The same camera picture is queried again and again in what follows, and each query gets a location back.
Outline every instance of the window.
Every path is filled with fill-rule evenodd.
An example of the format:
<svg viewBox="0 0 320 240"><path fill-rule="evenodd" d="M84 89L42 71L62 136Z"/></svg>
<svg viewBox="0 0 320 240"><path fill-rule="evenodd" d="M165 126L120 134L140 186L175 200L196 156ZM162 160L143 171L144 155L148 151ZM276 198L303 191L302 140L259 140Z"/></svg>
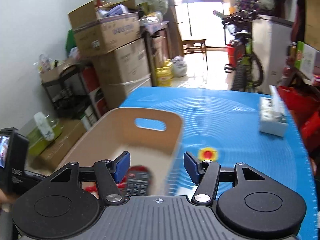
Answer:
<svg viewBox="0 0 320 240"><path fill-rule="evenodd" d="M233 38L223 29L221 19L213 10L227 14L228 4L223 0L175 0L177 20L182 38L201 37L207 39L209 47L224 47Z"/></svg>

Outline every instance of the crosshair marking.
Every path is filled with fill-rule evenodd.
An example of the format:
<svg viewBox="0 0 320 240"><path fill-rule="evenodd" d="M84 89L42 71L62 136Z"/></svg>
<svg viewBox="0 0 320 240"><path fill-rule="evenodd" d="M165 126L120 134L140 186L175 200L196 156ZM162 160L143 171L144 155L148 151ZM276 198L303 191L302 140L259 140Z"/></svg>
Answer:
<svg viewBox="0 0 320 240"><path fill-rule="evenodd" d="M164 202L165 200L163 200L163 199L161 199L161 198L157 198L155 201L156 201L158 204L160 204L160 203Z"/></svg>

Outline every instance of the blue cutting mat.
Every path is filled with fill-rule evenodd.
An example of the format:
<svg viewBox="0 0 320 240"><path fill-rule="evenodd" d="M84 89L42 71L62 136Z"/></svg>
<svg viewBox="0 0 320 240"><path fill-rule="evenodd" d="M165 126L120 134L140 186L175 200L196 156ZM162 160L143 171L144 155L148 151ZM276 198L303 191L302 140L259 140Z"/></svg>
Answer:
<svg viewBox="0 0 320 240"><path fill-rule="evenodd" d="M212 147L218 151L221 166L245 162L298 192L307 203L298 237L316 240L317 199L308 153L290 114L284 138L259 132L259 97L224 90L152 87L136 89L121 106L172 111L183 118L181 147L168 179L172 194L177 187L193 186L183 167L183 153L197 155L199 149ZM148 120L139 125L161 129L158 122ZM219 184L218 195L229 187L229 183Z"/></svg>

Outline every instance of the black circular pad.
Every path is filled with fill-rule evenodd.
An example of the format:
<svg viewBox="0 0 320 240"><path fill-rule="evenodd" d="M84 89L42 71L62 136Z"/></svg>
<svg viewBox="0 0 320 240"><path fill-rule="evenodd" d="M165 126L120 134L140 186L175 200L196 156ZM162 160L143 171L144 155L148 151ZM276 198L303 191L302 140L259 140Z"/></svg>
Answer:
<svg viewBox="0 0 320 240"><path fill-rule="evenodd" d="M249 194L244 199L245 204L253 210L271 212L279 209L283 201L277 195L268 192Z"/></svg>
<svg viewBox="0 0 320 240"><path fill-rule="evenodd" d="M278 239L297 234L306 214L303 198L265 176L241 181L221 194L216 212L238 234L257 239Z"/></svg>
<svg viewBox="0 0 320 240"><path fill-rule="evenodd" d="M12 207L13 222L26 236L71 237L89 227L99 214L98 200L76 185L50 182L38 186L18 198Z"/></svg>
<svg viewBox="0 0 320 240"><path fill-rule="evenodd" d="M67 213L72 202L64 196L47 196L39 199L35 204L35 211L44 217L58 217Z"/></svg>

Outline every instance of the person's hand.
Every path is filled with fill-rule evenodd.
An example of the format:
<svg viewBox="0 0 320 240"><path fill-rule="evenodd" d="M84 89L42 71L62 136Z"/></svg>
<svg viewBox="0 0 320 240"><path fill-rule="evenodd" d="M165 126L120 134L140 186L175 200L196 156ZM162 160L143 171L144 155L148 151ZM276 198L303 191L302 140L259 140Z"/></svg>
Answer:
<svg viewBox="0 0 320 240"><path fill-rule="evenodd" d="M0 190L0 205L4 203L14 203L14 201L18 198L17 195L14 194L5 194L2 190Z"/></svg>

